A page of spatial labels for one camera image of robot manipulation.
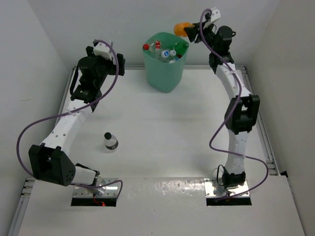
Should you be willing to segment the orange juice bottle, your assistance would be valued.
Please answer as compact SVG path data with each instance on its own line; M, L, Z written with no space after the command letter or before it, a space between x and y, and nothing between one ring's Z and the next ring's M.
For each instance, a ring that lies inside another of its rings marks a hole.
M188 35L185 32L185 28L191 28L191 27L194 27L194 25L189 22L177 23L173 28L173 32L176 36L187 37Z

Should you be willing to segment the green plastic bottle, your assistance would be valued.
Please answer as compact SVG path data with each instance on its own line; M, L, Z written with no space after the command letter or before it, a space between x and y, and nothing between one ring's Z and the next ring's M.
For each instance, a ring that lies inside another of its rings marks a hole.
M172 48L176 51L176 55L183 56L189 47L189 43L186 41L180 41L172 45Z

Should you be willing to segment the clear bottle blue-orange label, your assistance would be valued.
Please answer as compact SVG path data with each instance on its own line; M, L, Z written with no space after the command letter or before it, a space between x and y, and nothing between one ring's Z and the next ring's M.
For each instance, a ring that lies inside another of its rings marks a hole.
M175 57L175 56L177 55L177 52L176 52L175 50L170 50L170 51L169 51L169 55L170 55L171 57Z

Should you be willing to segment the clear bottle blue label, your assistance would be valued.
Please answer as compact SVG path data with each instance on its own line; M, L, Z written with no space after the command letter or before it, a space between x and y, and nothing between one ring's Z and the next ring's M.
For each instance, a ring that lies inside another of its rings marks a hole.
M180 58L179 57L174 57L172 58L168 63L175 63L179 60Z

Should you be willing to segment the clear bottle blue-white cap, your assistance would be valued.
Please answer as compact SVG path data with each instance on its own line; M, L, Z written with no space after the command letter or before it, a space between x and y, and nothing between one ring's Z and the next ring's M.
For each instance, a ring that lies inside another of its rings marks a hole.
M156 59L165 63L170 60L170 52L168 50L157 50Z

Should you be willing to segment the clear bottle red label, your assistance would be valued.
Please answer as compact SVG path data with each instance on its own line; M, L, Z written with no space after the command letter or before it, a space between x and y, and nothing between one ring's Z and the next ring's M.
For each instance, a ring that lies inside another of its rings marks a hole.
M155 40L153 42L145 43L142 48L144 51L156 53L160 51L161 44L160 41Z

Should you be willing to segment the clear bottle black cap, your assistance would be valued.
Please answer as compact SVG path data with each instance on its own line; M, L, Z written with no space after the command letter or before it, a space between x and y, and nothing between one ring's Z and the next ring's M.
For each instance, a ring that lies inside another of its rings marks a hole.
M116 136L113 135L112 133L106 132L104 134L104 138L105 138L105 146L107 149L115 150L118 147L119 142L118 142Z

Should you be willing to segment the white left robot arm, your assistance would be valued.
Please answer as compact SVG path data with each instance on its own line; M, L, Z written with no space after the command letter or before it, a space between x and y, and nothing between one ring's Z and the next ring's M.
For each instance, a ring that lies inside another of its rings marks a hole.
M95 111L106 77L124 75L126 60L122 54L117 54L118 61L114 62L109 48L102 43L88 46L86 52L87 56L78 61L74 71L65 115L41 144L29 149L33 177L37 180L62 186L96 187L99 171L74 164L69 151L82 124Z

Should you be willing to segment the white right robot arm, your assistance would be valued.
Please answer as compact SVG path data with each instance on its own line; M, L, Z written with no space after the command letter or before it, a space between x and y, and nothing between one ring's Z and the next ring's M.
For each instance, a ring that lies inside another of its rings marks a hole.
M237 75L234 60L229 51L235 32L228 26L212 31L213 25L192 24L184 27L190 42L206 42L210 47L209 66L222 82L230 103L224 115L223 125L229 132L228 158L223 167L221 185L236 188L246 180L244 159L249 133L256 124L260 98L245 88Z

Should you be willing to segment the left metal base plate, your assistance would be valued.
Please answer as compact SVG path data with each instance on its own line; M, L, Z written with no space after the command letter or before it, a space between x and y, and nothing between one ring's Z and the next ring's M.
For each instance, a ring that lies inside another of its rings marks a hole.
M92 198L95 195L97 198L115 198L117 197L120 184L113 183L117 179L115 178L98 178L96 180L96 186L102 186L107 184L105 187L97 189L86 189L83 187L75 186L73 189L74 198Z

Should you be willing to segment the metal base plate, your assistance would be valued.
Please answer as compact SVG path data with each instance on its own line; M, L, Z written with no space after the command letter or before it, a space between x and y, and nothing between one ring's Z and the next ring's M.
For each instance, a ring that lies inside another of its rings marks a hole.
M249 198L249 186L247 180L243 185L225 189L217 183L215 178L204 179L205 196L207 199L217 199L223 197Z
M96 186L102 186L107 184L105 187L97 189L86 189L83 187L75 186L73 189L74 198L92 198L95 195L97 198L115 198L117 197L120 184L113 183L117 179L115 178L98 178L96 180Z

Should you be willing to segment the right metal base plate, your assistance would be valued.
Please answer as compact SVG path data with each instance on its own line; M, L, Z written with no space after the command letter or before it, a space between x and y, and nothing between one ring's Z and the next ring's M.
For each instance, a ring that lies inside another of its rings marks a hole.
M205 196L207 199L217 199L223 197L249 198L249 186L247 180L243 185L225 189L217 183L215 178L204 179Z

